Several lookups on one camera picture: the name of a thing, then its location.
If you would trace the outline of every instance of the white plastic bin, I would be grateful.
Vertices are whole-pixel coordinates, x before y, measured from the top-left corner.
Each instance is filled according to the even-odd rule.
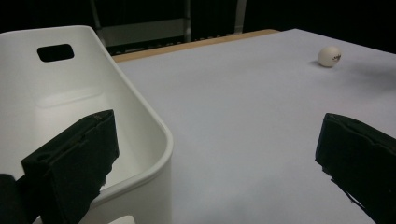
[[[38,49],[60,45],[74,56],[40,59]],[[124,216],[137,224],[171,223],[172,135],[93,29],[0,34],[0,173],[20,178],[23,158],[77,120],[107,109],[115,113],[120,157],[81,223]]]

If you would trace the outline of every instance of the ping pong ball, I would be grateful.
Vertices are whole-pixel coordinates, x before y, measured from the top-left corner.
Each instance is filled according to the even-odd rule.
[[[325,67],[333,67],[341,59],[341,50],[335,46],[322,49],[318,55],[318,62]]]

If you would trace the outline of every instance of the bin handle hole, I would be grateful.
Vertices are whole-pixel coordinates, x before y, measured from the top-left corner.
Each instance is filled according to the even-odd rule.
[[[52,63],[74,58],[72,47],[68,44],[53,45],[37,49],[38,57],[43,63]]]

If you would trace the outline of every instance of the wooden table edge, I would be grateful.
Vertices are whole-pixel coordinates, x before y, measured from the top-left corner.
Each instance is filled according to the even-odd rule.
[[[194,42],[189,42],[189,43],[183,43],[183,44],[167,46],[167,47],[163,47],[163,48],[148,49],[148,50],[142,50],[142,51],[138,51],[138,52],[116,55],[116,56],[113,56],[113,60],[116,63],[120,63],[120,62],[125,62],[125,61],[129,61],[129,60],[133,60],[133,59],[146,58],[149,56],[165,54],[165,53],[174,52],[174,51],[183,50],[183,49],[193,49],[193,48],[198,48],[201,46],[207,46],[207,45],[229,42],[229,41],[233,41],[233,40],[251,38],[251,37],[260,36],[260,35],[270,35],[270,34],[275,34],[278,32],[279,32],[278,30],[266,29],[266,30],[248,32],[248,33],[243,33],[243,34],[238,34],[238,35],[227,35],[227,36],[223,36],[223,37],[205,39],[205,40],[194,41]]]

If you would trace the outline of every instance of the white table surface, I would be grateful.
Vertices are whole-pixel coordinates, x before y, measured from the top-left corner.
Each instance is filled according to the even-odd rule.
[[[175,224],[374,223],[315,151],[326,113],[396,137],[396,55],[294,29],[119,67],[175,137]]]

